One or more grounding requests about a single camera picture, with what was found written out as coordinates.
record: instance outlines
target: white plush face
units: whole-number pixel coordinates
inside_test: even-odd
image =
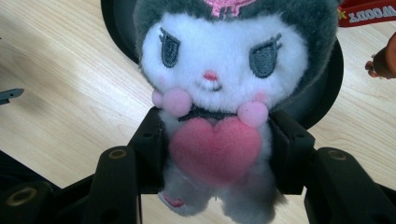
[[[307,49],[278,15],[205,21],[165,14],[148,30],[141,63],[158,91],[181,88],[202,108],[235,112],[260,101],[271,109],[297,86]]]

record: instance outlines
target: white fur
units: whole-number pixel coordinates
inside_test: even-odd
[[[180,41],[177,63],[172,68],[162,62],[161,29]],[[273,74],[267,78],[254,76],[249,66],[249,51],[279,34],[277,43],[281,48]],[[307,67],[306,51],[304,40],[278,15],[244,21],[205,21],[185,14],[165,14],[147,33],[141,63],[158,91],[182,88],[195,105],[236,113],[245,102],[259,100],[271,109],[288,97]],[[206,71],[215,72],[219,79],[205,80]],[[212,91],[219,86],[220,91]],[[169,138],[183,125],[165,111],[161,119]],[[183,200],[186,205],[172,207],[163,193],[160,199],[173,211],[190,216],[205,209],[209,198],[218,195],[224,201],[224,214],[235,222],[269,222],[274,217],[276,201],[275,180],[269,166],[272,135],[267,123],[257,129],[263,136],[261,154],[243,179],[225,189],[203,187],[168,161],[163,193]]]

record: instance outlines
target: pink nose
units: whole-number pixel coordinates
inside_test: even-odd
[[[206,71],[204,74],[204,79],[209,81],[217,81],[218,75],[214,71]]]

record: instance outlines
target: plush toy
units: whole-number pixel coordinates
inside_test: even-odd
[[[278,194],[268,113],[322,73],[336,0],[138,0],[136,51],[169,140],[160,199],[182,216],[217,196],[266,223]]]

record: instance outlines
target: plush leg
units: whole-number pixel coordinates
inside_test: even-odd
[[[242,180],[220,194],[224,214],[236,223],[263,224],[275,216],[274,204],[277,193],[274,176],[266,171],[249,172]]]
[[[174,164],[165,167],[165,187],[159,198],[172,211],[181,216],[192,216],[204,211],[213,190],[199,183],[193,183]]]

